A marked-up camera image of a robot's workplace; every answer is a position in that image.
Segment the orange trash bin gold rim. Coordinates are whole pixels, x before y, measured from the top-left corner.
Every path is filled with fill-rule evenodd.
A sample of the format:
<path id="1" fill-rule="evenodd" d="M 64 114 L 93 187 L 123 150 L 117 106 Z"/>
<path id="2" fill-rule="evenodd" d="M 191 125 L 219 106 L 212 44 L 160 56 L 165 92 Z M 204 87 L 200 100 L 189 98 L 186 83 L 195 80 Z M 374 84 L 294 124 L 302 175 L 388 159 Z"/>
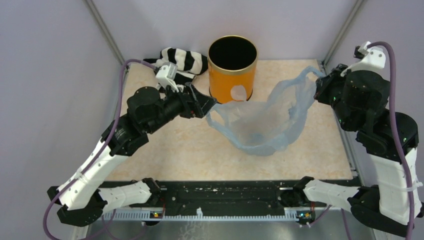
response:
<path id="1" fill-rule="evenodd" d="M 207 51 L 209 93 L 219 104 L 249 101 L 253 95 L 258 49 L 249 39 L 226 35 Z"/>

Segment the translucent blue plastic bag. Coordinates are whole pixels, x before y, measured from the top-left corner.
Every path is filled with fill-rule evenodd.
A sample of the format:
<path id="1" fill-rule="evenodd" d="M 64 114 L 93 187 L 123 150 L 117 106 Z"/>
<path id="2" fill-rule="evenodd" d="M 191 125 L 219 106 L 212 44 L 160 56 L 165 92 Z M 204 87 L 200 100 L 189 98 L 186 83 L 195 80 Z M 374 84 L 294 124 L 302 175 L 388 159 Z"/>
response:
<path id="1" fill-rule="evenodd" d="M 320 70 L 308 66 L 297 77 L 279 81 L 266 101 L 216 104 L 206 121 L 248 155 L 271 156 L 285 151 L 301 135 L 315 102 L 317 87 L 309 74 L 324 77 Z"/>

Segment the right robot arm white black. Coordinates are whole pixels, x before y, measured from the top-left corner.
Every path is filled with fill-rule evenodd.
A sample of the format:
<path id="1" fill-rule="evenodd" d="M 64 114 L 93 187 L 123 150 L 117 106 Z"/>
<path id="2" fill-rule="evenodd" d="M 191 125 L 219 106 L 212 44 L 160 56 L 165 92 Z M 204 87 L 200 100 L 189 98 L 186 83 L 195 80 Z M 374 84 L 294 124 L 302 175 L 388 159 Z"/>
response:
<path id="1" fill-rule="evenodd" d="M 377 184 L 343 186 L 305 176 L 293 186 L 287 205 L 331 205 L 350 212 L 369 228 L 406 237 L 409 189 L 386 108 L 390 82 L 374 71 L 351 71 L 340 64 L 315 84 L 315 100 L 331 106 L 340 127 L 355 132 L 356 141 L 370 154 Z"/>

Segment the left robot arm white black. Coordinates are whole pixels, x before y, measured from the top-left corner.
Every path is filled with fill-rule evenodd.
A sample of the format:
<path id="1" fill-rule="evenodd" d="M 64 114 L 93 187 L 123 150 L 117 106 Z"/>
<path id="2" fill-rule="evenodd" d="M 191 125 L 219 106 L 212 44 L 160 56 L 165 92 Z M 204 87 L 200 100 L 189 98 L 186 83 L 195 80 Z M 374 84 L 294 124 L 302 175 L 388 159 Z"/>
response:
<path id="1" fill-rule="evenodd" d="M 187 83 L 178 91 L 166 87 L 164 97 L 155 87 L 144 86 L 126 103 L 126 113 L 102 133 L 93 154 L 68 183 L 48 189 L 49 198 L 60 205 L 57 216 L 61 223 L 85 227 L 103 214 L 122 207 L 156 207 L 161 199 L 161 188 L 153 178 L 105 188 L 106 177 L 147 144 L 150 134 L 176 117 L 204 118 L 217 100 Z"/>

